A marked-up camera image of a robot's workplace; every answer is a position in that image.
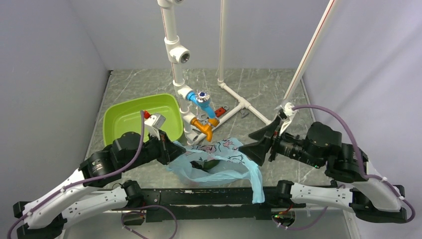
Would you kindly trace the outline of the blue printed plastic bag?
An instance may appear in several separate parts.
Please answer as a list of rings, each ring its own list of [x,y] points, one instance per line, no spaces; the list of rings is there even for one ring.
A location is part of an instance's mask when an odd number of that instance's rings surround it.
[[[238,151],[243,144],[234,137],[209,145],[186,145],[186,153],[176,158],[167,170],[174,173],[185,185],[213,187],[230,184],[237,180],[247,180],[252,189],[253,204],[265,201],[260,167],[245,154]],[[204,172],[195,169],[191,161],[219,160],[220,163]]]

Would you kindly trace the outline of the dark green fake avocado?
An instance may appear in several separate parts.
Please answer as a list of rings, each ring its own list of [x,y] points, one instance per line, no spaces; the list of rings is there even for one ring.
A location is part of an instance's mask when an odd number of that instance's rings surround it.
[[[190,164],[193,168],[202,170],[204,172],[208,172],[212,168],[216,167],[220,163],[219,160],[211,160],[211,161],[191,161]]]

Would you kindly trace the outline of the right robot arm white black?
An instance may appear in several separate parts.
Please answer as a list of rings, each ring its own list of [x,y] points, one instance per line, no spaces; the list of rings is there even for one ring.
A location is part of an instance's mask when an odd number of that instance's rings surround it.
[[[342,142],[340,132],[314,122],[304,138],[281,132],[281,122],[250,134],[253,142],[243,145],[239,151],[258,165],[273,161],[282,155],[314,168],[325,168],[325,175],[350,188],[324,188],[307,186],[288,180],[280,180],[271,203],[274,206],[300,206],[316,204],[335,207],[371,223],[407,222],[407,211],[400,197],[401,185],[392,188],[378,179],[365,179],[359,173],[357,156],[351,144]]]

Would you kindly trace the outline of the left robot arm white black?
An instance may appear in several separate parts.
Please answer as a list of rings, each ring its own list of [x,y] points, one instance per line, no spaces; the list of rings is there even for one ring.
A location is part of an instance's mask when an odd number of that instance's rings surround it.
[[[64,182],[32,202],[17,202],[14,216],[22,223],[13,225],[19,239],[55,239],[66,226],[107,210],[142,205],[143,195],[135,181],[129,181],[99,199],[82,197],[102,189],[122,178],[122,174],[151,161],[168,165],[186,153],[184,147],[173,143],[159,130],[157,136],[135,132],[124,133],[103,150],[82,162]]]

